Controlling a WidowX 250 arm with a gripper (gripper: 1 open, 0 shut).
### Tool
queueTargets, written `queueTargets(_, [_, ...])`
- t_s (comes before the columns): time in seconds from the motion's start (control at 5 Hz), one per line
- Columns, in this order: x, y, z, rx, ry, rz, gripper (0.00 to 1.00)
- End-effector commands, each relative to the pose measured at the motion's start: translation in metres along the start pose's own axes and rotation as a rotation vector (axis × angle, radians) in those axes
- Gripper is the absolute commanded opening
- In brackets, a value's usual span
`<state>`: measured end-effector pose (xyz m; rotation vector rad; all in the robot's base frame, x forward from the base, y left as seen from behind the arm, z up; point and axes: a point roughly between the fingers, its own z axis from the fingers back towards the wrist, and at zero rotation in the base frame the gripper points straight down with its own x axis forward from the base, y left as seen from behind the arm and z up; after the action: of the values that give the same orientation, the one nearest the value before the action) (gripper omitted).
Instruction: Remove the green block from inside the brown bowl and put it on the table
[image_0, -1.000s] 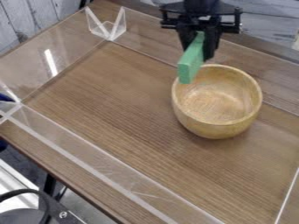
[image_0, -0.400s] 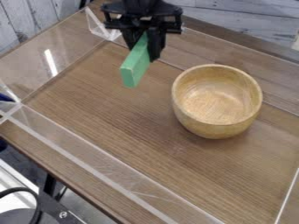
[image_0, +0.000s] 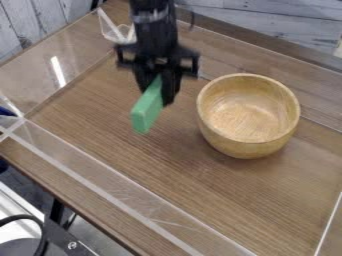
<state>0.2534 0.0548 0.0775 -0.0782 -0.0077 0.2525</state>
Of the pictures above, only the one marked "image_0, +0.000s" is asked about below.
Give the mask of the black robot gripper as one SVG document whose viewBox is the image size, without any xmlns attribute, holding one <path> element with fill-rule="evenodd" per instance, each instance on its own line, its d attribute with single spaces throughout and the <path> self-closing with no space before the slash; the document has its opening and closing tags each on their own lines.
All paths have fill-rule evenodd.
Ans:
<svg viewBox="0 0 342 256">
<path fill-rule="evenodd" d="M 132 68 L 140 92 L 161 72 L 162 106 L 168 106 L 180 91 L 182 74 L 197 75 L 200 54 L 178 43 L 174 16 L 142 22 L 134 19 L 133 29 L 136 41 L 114 46 L 117 64 Z"/>
</svg>

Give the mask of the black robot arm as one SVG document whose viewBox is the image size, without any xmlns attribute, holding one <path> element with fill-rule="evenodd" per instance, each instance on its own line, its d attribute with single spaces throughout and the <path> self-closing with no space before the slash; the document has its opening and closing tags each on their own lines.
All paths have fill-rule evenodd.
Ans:
<svg viewBox="0 0 342 256">
<path fill-rule="evenodd" d="M 161 78 L 162 106 L 173 103 L 181 77 L 196 77 L 200 53 L 178 43 L 174 0 L 128 0 L 136 42 L 114 46 L 117 65 L 130 68 L 140 92 Z"/>
</svg>

